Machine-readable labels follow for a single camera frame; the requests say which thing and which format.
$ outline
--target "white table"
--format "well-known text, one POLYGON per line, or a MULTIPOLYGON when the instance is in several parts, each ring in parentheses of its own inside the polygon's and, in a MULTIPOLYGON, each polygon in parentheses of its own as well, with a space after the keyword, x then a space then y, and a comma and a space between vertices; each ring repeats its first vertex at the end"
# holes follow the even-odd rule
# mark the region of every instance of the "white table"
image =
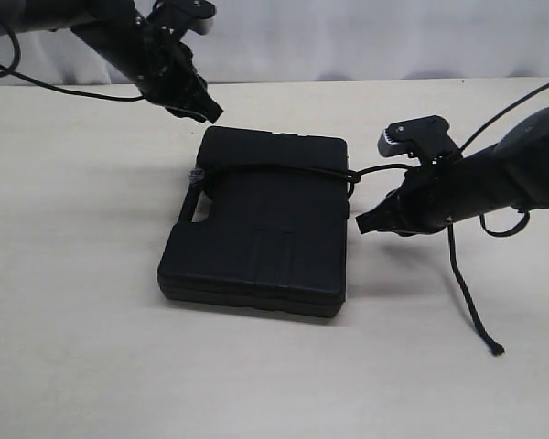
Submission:
MULTIPOLYGON (((362 168, 384 163, 391 122, 441 114, 461 142, 543 82, 211 91, 220 124, 340 136, 362 168)), ((549 92, 474 150, 547 105, 549 92)), ((204 130, 146 102, 0 88, 0 438, 549 438, 549 211, 510 240, 457 227, 498 359, 460 314, 445 235, 361 237, 352 220, 349 300, 328 325, 170 305, 156 267, 204 130)), ((354 214, 400 183, 367 177, 354 214)))

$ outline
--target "white curtain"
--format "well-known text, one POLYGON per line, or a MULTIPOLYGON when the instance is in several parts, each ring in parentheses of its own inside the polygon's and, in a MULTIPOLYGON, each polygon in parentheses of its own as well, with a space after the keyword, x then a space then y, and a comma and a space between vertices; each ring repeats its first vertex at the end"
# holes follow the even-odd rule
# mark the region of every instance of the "white curtain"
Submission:
MULTIPOLYGON (((152 0, 137 3, 147 13, 152 0)), ((212 33, 186 37, 211 82, 549 76, 549 0, 213 3, 212 33)), ((53 83, 124 81, 69 31, 21 41, 26 74, 53 83)), ((0 38, 0 59, 10 53, 0 38)))

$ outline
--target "table surface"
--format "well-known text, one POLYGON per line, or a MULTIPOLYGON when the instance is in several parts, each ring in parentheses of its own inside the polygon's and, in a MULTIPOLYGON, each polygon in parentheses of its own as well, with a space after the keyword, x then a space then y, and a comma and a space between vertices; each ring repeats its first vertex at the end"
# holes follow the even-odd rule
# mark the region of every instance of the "table surface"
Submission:
MULTIPOLYGON (((382 163, 389 123, 440 114, 461 142, 542 83, 211 92, 221 125, 339 136, 357 169, 382 163)), ((474 150, 548 105, 549 91, 474 150)), ((549 438, 549 211, 508 240, 457 227, 461 268, 507 349, 497 359, 464 317, 445 234, 362 237, 353 218, 349 298, 332 322, 169 304, 156 267, 205 128, 147 102, 0 88, 0 438, 549 438)), ((354 215, 401 180, 365 178, 354 215)))

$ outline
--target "black plastic case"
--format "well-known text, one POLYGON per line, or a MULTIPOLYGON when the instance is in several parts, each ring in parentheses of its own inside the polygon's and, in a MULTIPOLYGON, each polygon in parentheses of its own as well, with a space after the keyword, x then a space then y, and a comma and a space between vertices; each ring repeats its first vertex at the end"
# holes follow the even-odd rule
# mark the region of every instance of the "black plastic case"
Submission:
MULTIPOLYGON (((346 143, 225 127, 207 130, 197 167, 272 164, 348 169, 346 143)), ((345 182, 281 170, 229 172, 191 185, 158 267, 169 300, 333 317, 346 292, 345 182)))

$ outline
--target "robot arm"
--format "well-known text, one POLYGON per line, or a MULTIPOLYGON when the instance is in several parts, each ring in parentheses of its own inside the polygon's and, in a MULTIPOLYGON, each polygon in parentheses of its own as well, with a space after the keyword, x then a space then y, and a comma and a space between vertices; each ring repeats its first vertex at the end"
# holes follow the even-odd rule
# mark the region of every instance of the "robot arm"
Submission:
POLYGON ((133 0, 0 0, 0 36, 5 26, 15 33, 70 28, 149 102, 177 117, 215 123, 222 109, 181 42, 189 30, 207 34, 215 13, 205 0, 157 0, 148 17, 133 0))

